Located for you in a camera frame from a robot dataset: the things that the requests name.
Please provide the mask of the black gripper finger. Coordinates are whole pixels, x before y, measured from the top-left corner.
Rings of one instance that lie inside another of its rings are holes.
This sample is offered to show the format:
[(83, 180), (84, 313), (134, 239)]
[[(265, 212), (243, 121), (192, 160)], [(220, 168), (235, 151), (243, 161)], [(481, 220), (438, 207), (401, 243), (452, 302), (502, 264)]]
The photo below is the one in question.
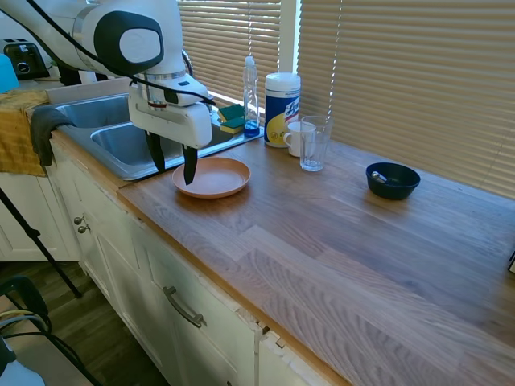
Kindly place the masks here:
[(193, 182), (196, 174), (196, 166), (198, 160), (198, 150), (196, 148), (182, 145), (183, 158), (184, 158), (184, 169), (183, 178), (186, 185)]
[(166, 170), (166, 167), (161, 147), (161, 137), (158, 134), (146, 132), (146, 144), (157, 171), (159, 173), (163, 173)]

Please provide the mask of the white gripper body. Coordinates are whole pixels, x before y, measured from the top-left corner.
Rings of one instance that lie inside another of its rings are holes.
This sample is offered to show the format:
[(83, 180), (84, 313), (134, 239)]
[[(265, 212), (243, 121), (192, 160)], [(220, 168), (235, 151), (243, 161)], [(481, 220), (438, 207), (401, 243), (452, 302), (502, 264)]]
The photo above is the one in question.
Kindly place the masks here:
[(212, 140), (211, 115), (203, 103), (154, 108), (140, 96), (136, 87), (130, 87), (128, 106), (130, 120), (139, 129), (192, 148), (202, 148)]

